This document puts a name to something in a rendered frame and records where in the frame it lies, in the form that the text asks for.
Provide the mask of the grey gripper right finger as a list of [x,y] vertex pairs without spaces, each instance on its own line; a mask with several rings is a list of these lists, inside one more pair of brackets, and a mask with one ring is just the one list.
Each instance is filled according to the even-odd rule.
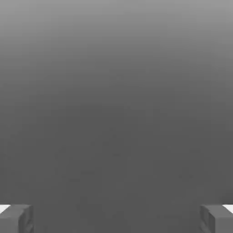
[[233,233],[233,204],[201,205],[199,233]]

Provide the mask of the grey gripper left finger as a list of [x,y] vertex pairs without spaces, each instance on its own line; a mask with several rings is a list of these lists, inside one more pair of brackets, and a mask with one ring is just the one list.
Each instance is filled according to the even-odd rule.
[[0,204],[0,233],[34,233],[33,205]]

